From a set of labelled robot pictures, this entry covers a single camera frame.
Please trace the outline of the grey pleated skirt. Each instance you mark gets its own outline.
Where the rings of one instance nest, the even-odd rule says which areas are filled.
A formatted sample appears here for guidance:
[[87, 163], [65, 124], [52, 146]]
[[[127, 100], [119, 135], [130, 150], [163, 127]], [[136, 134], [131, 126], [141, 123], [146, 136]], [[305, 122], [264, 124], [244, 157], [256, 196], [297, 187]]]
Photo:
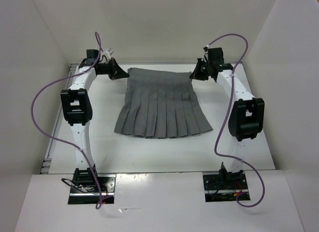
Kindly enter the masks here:
[[131, 67], [114, 132], [142, 138], [182, 138], [210, 132], [190, 72]]

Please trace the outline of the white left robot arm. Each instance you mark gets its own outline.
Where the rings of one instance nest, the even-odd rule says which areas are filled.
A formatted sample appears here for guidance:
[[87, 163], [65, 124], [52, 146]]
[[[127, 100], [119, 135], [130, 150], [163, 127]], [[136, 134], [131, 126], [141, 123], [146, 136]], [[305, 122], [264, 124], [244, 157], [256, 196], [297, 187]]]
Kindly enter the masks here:
[[91, 153], [89, 125], [93, 118], [93, 108], [89, 99], [89, 89], [98, 75], [108, 75], [111, 80], [128, 78], [126, 73], [112, 57], [90, 68], [91, 59], [84, 59], [77, 67], [75, 79], [68, 89], [60, 93], [63, 116], [73, 134], [72, 143], [76, 150], [76, 169], [74, 182], [82, 185], [88, 192], [99, 187], [95, 162]]

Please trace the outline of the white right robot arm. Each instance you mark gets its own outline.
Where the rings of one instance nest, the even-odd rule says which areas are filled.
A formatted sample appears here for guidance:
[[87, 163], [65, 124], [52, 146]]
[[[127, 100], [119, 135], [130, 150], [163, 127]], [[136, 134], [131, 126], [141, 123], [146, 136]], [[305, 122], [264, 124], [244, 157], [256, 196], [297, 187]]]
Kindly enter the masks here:
[[238, 142], [256, 138], [263, 129], [264, 100], [256, 98], [248, 92], [240, 79], [235, 75], [235, 68], [230, 63], [224, 64], [222, 59], [204, 60], [199, 58], [189, 78], [201, 81], [212, 78], [227, 93], [229, 104], [225, 119], [216, 138], [214, 153], [220, 157], [242, 162], [236, 156], [218, 153], [218, 143], [225, 126], [228, 126], [229, 133]]

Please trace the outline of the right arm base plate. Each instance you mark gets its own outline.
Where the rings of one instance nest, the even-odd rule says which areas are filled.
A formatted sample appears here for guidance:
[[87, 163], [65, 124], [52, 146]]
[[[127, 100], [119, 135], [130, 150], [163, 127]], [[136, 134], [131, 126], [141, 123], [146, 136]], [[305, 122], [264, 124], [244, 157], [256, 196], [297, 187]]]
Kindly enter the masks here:
[[250, 195], [246, 176], [243, 174], [239, 179], [222, 181], [218, 173], [203, 173], [203, 187], [205, 201], [210, 202], [232, 202], [249, 201]]

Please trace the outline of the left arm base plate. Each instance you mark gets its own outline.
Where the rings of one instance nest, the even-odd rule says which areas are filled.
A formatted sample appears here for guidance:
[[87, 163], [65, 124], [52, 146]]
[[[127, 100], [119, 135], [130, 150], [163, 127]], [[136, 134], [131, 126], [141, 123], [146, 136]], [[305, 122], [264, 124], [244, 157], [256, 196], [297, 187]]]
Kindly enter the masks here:
[[[94, 185], [94, 181], [66, 178], [61, 180], [70, 187], [69, 205], [88, 205], [99, 202], [99, 191], [98, 187]], [[113, 204], [115, 200], [116, 175], [99, 174], [98, 182], [102, 191], [102, 204]]]

